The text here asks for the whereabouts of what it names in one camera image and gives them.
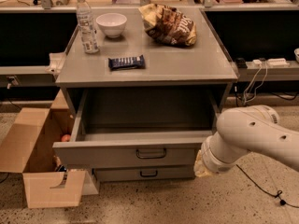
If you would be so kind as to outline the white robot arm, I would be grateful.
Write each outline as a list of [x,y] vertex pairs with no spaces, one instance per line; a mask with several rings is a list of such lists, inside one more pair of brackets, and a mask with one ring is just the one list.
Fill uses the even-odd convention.
[[223,174],[250,152],[260,153],[299,171],[299,132],[279,125],[278,113],[267,105],[223,111],[198,151],[193,171],[197,177]]

